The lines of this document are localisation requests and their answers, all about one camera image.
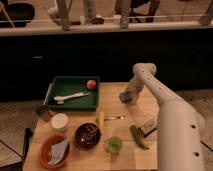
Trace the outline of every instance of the white napkin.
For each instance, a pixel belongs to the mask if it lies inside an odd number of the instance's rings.
[[[58,144],[54,144],[51,146],[51,160],[48,162],[48,165],[55,165],[59,163],[63,156],[64,152],[69,144],[69,140],[66,138]]]

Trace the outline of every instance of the green cucumber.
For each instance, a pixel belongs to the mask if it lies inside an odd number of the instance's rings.
[[[143,144],[140,140],[137,127],[135,125],[132,125],[130,127],[130,130],[131,130],[132,136],[133,136],[135,142],[137,143],[137,145],[139,147],[141,147],[143,150],[148,150],[149,147],[147,147],[145,144]]]

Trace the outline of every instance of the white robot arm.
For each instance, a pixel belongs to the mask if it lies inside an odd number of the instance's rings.
[[[136,103],[143,86],[151,91],[159,105],[157,153],[159,171],[204,171],[200,131],[204,118],[183,98],[154,77],[156,66],[138,63],[134,77],[124,93]]]

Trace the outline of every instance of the wooden bowl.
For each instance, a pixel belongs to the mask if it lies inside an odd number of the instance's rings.
[[[66,151],[64,153],[64,156],[62,158],[62,160],[55,164],[55,165],[49,165],[48,162],[51,160],[51,146],[54,144],[57,144],[61,141],[63,141],[64,139],[66,139],[67,137],[65,137],[62,134],[55,134],[53,136],[51,136],[50,138],[48,138],[41,146],[40,148],[40,153],[39,153],[39,160],[40,160],[40,164],[46,168],[46,169],[56,169],[58,167],[61,167],[62,165],[65,164],[65,162],[68,160],[69,156],[70,156],[70,143],[68,144]]]

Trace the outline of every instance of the bowl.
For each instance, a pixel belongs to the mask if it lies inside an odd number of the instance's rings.
[[[68,144],[64,156],[62,160],[55,164],[55,165],[49,165],[48,162],[51,160],[51,146],[57,143],[60,143],[67,137],[62,135],[62,134],[55,134],[48,138],[41,146],[40,148],[40,153],[39,153],[39,161],[40,164],[46,168],[46,169],[56,169],[58,167],[61,167],[62,165],[65,164],[65,162],[68,160],[70,156],[70,143]]]
[[[98,144],[101,132],[97,125],[84,123],[75,131],[75,145],[81,149],[91,149]]]

